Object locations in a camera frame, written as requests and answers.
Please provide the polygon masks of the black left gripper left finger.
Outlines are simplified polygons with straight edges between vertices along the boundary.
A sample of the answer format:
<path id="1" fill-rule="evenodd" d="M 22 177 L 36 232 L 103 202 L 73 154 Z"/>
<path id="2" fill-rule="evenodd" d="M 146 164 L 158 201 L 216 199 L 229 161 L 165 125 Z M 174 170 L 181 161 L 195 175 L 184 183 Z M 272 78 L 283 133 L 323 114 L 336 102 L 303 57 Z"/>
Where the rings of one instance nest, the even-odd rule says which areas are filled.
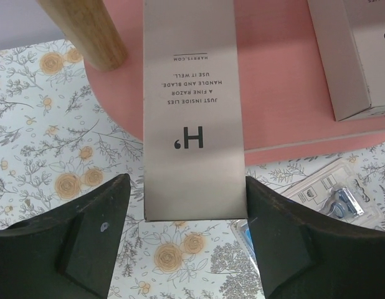
<path id="1" fill-rule="evenodd" d="M 120 174 L 0 230 L 0 298 L 106 298 L 130 193 Z"/>

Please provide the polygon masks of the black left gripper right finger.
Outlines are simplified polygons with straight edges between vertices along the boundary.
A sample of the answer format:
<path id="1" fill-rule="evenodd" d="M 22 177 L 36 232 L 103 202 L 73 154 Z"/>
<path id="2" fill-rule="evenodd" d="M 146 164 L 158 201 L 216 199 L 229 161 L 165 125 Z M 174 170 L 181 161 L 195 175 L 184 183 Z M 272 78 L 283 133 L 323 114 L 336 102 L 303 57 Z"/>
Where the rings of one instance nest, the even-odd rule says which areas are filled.
<path id="1" fill-rule="evenodd" d="M 252 177 L 246 195 L 266 298 L 385 298 L 385 231 L 324 216 Z"/>

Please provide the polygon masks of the white Harry's razor box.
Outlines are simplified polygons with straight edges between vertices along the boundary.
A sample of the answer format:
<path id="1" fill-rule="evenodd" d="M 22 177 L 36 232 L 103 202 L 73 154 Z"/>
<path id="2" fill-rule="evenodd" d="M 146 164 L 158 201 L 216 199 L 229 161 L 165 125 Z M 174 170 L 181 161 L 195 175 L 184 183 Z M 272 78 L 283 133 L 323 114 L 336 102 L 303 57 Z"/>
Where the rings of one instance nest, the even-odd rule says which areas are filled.
<path id="1" fill-rule="evenodd" d="M 232 1 L 143 6 L 145 219 L 247 215 Z"/>

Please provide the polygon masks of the slim white H razor box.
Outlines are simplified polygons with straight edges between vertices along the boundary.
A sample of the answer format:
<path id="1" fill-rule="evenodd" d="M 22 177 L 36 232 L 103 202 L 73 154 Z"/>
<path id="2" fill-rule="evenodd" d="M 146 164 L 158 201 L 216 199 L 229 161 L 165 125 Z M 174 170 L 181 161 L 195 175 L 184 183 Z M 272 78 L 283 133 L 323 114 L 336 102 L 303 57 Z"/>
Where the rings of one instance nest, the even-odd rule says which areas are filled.
<path id="1" fill-rule="evenodd" d="M 311 0 L 337 121 L 385 116 L 385 0 Z"/>

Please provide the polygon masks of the pink three-tier wooden shelf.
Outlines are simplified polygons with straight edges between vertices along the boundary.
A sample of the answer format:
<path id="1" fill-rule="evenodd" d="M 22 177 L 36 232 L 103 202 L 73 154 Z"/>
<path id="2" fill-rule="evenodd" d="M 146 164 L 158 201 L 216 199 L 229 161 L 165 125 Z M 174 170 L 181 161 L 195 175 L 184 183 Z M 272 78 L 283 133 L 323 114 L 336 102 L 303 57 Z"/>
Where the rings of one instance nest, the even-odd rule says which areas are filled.
<path id="1" fill-rule="evenodd" d="M 102 108 L 140 140 L 145 2 L 39 2 L 83 55 Z M 335 120 L 306 1 L 232 2 L 246 164 L 352 151 L 385 141 L 385 117 Z"/>

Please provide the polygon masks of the floral patterned tablecloth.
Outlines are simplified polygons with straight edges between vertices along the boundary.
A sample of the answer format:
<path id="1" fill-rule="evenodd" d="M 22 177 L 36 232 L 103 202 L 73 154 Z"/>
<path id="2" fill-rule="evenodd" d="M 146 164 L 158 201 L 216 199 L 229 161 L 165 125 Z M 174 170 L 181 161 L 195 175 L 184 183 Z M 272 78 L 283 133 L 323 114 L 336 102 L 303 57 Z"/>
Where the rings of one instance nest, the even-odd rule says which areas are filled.
<path id="1" fill-rule="evenodd" d="M 100 107 L 69 41 L 0 50 L 0 229 L 128 173 L 109 298 L 262 298 L 232 222 L 144 221 L 142 160 L 142 142 Z"/>

